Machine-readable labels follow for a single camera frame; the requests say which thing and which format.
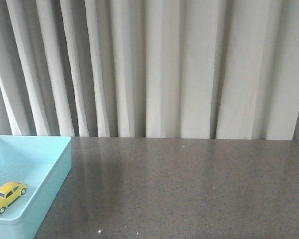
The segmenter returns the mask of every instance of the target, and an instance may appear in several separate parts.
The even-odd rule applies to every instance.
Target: light blue plastic tray
[[[27,193],[0,215],[0,239],[35,236],[71,168],[71,138],[0,136],[0,186],[28,184]]]

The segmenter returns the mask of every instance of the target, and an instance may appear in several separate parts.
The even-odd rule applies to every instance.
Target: sheer curtain
[[[299,0],[0,0],[0,134],[299,139]]]

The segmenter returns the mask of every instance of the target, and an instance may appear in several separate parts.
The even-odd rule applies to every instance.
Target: granite surface
[[[36,239],[299,239],[299,141],[72,139]]]

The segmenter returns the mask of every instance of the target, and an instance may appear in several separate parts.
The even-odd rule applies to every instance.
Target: gray countertop
[[[36,239],[299,239],[299,141],[72,139]]]

